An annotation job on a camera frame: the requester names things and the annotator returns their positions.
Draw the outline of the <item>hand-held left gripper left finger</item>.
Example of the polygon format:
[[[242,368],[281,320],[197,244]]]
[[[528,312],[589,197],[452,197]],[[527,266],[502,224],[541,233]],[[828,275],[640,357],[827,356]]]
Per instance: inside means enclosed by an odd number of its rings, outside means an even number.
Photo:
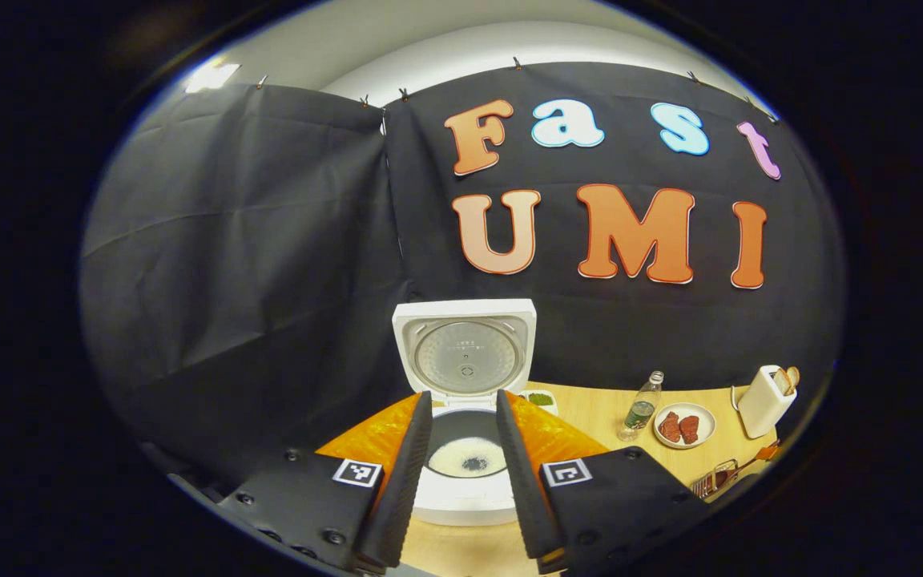
[[[217,504],[261,543],[329,574],[382,574],[400,563],[433,424],[431,393],[400,405],[389,460],[286,450]]]

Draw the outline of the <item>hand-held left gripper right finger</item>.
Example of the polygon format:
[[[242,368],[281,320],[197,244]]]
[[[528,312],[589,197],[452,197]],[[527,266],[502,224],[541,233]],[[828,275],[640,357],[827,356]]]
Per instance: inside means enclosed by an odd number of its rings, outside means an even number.
[[[497,425],[528,558],[538,572],[615,576],[702,522],[711,508],[642,448],[606,450],[506,391]]]

